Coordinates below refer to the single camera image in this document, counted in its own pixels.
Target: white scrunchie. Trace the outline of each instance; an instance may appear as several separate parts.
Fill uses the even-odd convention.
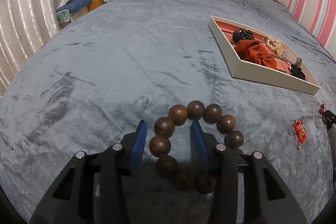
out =
[[[272,51],[276,51],[278,56],[281,56],[285,49],[279,40],[274,41],[271,38],[267,39],[266,46],[269,47]]]

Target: open box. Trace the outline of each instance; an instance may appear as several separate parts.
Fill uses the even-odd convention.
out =
[[[315,95],[320,89],[320,85],[305,66],[304,60],[300,68],[306,76],[306,81],[279,70],[241,60],[230,42],[232,33],[239,29],[252,31],[256,40],[261,42],[266,42],[268,38],[276,41],[278,40],[277,38],[240,23],[214,16],[210,17],[209,28],[216,39],[233,78],[278,86],[310,95]],[[298,58],[296,53],[286,43],[283,41],[280,42],[283,44],[286,52]]]

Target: beige curtain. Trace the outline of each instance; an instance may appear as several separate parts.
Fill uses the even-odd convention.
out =
[[[59,31],[68,0],[0,0],[0,96],[26,60]]]

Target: wooden bead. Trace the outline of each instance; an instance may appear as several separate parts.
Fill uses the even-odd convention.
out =
[[[231,131],[225,138],[225,143],[231,148],[238,148],[242,146],[243,142],[244,135],[238,130]]]
[[[225,114],[217,122],[217,130],[220,133],[231,132],[233,129],[235,129],[235,127],[236,127],[236,119],[230,114]]]
[[[240,148],[233,148],[233,150],[239,154],[244,154],[244,152]]]
[[[176,126],[181,126],[188,118],[188,110],[183,105],[174,105],[170,108],[168,117],[174,121]]]
[[[175,130],[174,121],[169,117],[160,117],[154,123],[154,132],[158,136],[170,138]]]
[[[170,178],[176,174],[179,169],[177,160],[169,155],[158,158],[155,163],[156,172],[165,178]]]
[[[222,108],[217,104],[210,104],[204,110],[203,119],[208,123],[216,123],[222,116]]]
[[[193,121],[198,121],[200,118],[202,118],[205,106],[201,101],[191,101],[188,106],[188,118]]]
[[[155,157],[168,155],[171,149],[171,143],[168,138],[155,136],[149,142],[149,150]]]
[[[179,191],[190,190],[194,186],[194,176],[189,171],[179,171],[173,176],[172,184]]]
[[[195,188],[201,194],[210,194],[215,190],[216,179],[206,173],[199,174],[195,179]]]

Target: bed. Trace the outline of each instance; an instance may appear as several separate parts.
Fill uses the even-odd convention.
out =
[[[315,96],[233,79],[209,30],[210,16],[269,33],[299,54],[321,88]],[[132,223],[206,223],[211,195],[181,193],[155,174],[148,149],[154,122],[174,104],[217,103],[236,117],[242,150],[272,163],[310,223],[332,192],[321,103],[336,109],[336,61],[275,0],[114,0],[79,18],[34,54],[0,103],[0,181],[28,221],[43,194],[79,150],[101,152],[144,119],[140,170],[124,179]],[[296,150],[294,119],[307,140]],[[190,165],[189,125],[176,128],[170,155]],[[214,125],[206,132],[223,141]],[[238,221],[243,219],[239,194]]]

